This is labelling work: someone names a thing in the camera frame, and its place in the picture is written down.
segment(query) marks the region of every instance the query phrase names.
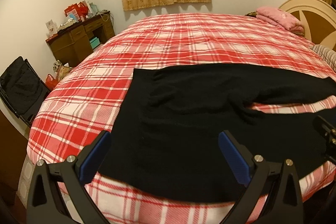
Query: cream headboard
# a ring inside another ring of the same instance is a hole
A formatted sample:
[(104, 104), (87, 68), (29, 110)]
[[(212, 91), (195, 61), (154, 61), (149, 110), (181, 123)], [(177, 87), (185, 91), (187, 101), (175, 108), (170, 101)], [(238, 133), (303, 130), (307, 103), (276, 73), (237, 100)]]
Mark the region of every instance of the cream headboard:
[(288, 0), (280, 6), (299, 19), (305, 37), (336, 50), (336, 10), (322, 0)]

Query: red bag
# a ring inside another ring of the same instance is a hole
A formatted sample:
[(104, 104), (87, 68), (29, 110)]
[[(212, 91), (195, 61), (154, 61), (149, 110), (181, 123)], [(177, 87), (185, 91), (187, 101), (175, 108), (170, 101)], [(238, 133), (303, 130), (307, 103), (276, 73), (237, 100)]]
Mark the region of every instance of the red bag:
[(77, 18), (78, 21), (81, 20), (82, 13), (81, 13), (77, 3), (69, 6), (68, 8), (66, 8), (64, 10), (64, 12), (65, 12), (66, 16), (68, 16), (70, 13), (73, 13), (73, 15)]
[(53, 90), (57, 86), (58, 81), (52, 75), (48, 75), (45, 84), (50, 90)]
[(82, 2), (79, 3), (78, 7), (82, 15), (85, 17), (89, 12), (89, 8), (86, 7)]

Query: desk drawer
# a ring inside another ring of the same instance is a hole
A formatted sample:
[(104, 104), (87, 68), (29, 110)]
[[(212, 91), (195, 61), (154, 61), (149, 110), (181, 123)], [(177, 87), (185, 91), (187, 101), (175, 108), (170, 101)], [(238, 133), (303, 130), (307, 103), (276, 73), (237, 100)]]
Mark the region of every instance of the desk drawer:
[(80, 26), (71, 31), (71, 36), (74, 41), (81, 39), (82, 37), (86, 36), (85, 29), (83, 26)]
[(98, 27), (102, 26), (103, 20), (100, 18), (98, 20), (95, 20), (94, 22), (91, 22), (87, 25), (85, 25), (86, 32), (92, 32), (93, 30), (97, 29)]
[(110, 24), (105, 24), (104, 25), (104, 31), (105, 31), (105, 35), (106, 35), (107, 40), (109, 40), (111, 37), (115, 36), (111, 22), (110, 22)]

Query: teal box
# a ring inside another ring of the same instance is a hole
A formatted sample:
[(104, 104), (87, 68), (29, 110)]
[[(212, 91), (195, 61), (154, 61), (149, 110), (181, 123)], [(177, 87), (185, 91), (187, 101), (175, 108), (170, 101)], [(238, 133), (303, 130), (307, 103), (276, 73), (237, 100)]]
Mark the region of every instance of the teal box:
[(100, 41), (98, 37), (95, 37), (90, 40), (91, 47), (94, 49), (100, 45)]

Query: red plaid bedspread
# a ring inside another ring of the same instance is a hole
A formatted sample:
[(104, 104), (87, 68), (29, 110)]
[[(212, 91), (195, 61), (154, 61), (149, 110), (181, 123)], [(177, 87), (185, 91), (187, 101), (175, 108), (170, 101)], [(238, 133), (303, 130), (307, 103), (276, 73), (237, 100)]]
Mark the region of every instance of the red plaid bedspread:
[[(31, 128), (28, 155), (33, 163), (39, 159), (60, 162), (77, 155), (101, 130), (110, 131), (133, 68), (248, 63), (336, 80), (336, 73), (310, 46), (311, 42), (302, 37), (251, 17), (176, 14), (145, 18), (87, 57), (51, 92)], [(265, 112), (298, 113), (335, 105), (332, 96), (312, 105), (253, 107)], [(303, 199), (328, 185), (334, 175), (335, 166), (326, 162), (303, 178)], [(116, 223), (218, 224), (233, 205), (156, 198), (98, 173), (86, 189), (103, 214)], [(260, 198), (249, 221), (257, 218), (265, 199)]]

